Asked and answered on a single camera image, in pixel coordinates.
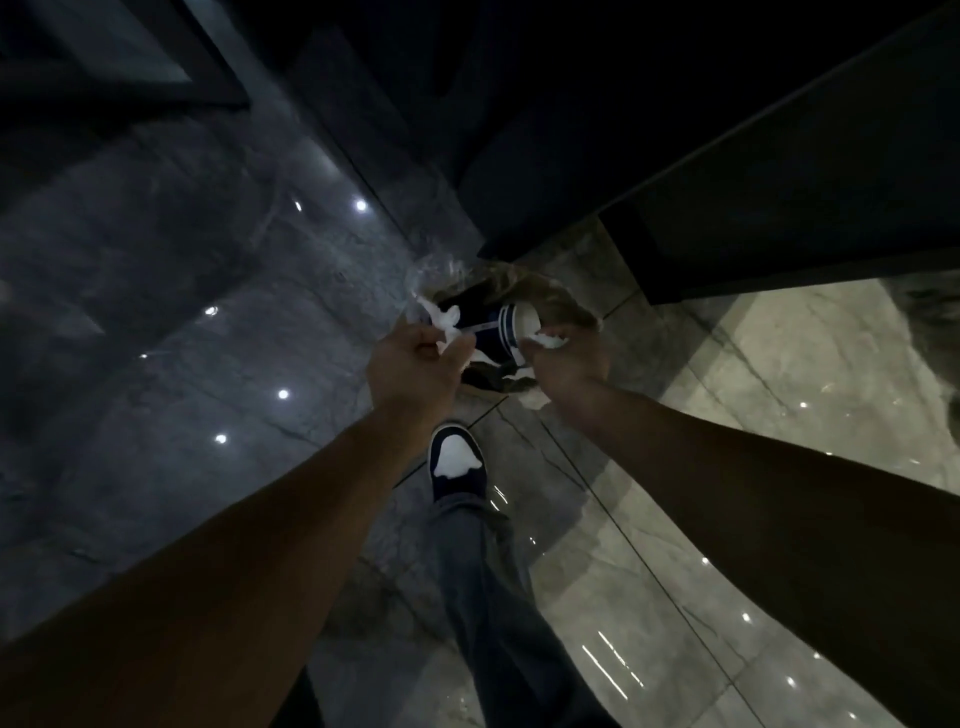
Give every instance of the reflective floor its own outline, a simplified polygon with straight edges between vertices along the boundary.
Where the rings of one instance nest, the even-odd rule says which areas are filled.
[[[13,271],[0,288],[4,396],[22,414],[0,449],[7,639],[363,414],[364,364],[404,306],[406,271],[425,253],[479,246],[439,176],[384,132],[390,110],[341,39],[318,40],[340,63],[318,76],[338,103],[307,124],[216,6],[190,5],[252,110],[137,124],[0,211],[0,263]],[[524,262],[604,317],[615,382],[960,493],[948,387],[917,353],[923,316],[912,342],[890,292],[916,313],[917,286],[948,277],[654,308],[595,222]],[[924,341],[949,378],[949,352]],[[550,405],[463,397],[457,415],[485,450],[543,613],[624,726],[897,725]],[[317,642],[311,675],[331,726],[482,724],[423,563],[429,500],[415,464]]]

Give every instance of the shoe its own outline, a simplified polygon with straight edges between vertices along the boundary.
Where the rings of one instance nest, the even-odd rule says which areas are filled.
[[[427,456],[433,499],[470,493],[487,498],[487,464],[480,446],[459,423],[443,423],[430,438]]]

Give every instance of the blue jeans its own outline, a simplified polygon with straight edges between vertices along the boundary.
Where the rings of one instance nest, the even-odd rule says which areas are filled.
[[[488,726],[615,728],[537,610],[506,516],[476,496],[447,496],[433,505],[427,542],[446,615]],[[322,725],[304,671],[273,726]]]

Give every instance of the floor tile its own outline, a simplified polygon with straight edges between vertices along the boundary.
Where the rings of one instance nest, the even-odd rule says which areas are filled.
[[[785,630],[736,686],[765,728],[900,726],[853,680]]]
[[[691,728],[762,728],[733,686],[727,688]]]
[[[580,305],[600,318],[638,290],[633,274],[595,217],[558,233],[517,263],[558,280]]]

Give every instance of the white tissue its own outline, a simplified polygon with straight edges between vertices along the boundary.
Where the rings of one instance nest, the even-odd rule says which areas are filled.
[[[437,350],[440,353],[444,353],[444,349],[450,346],[454,339],[463,335],[463,332],[457,328],[457,322],[460,321],[460,306],[452,305],[447,312],[444,313],[438,305],[432,301],[428,301],[423,296],[417,296],[417,303],[423,306],[427,315],[430,316],[430,323],[444,333],[446,340],[437,342]],[[495,361],[479,349],[473,350],[470,359],[467,360],[467,364],[471,361],[482,361],[485,364],[493,364],[494,367],[497,366]]]
[[[545,333],[534,333],[527,338],[536,341],[545,349],[559,349],[566,343],[566,339],[561,336],[547,336]]]

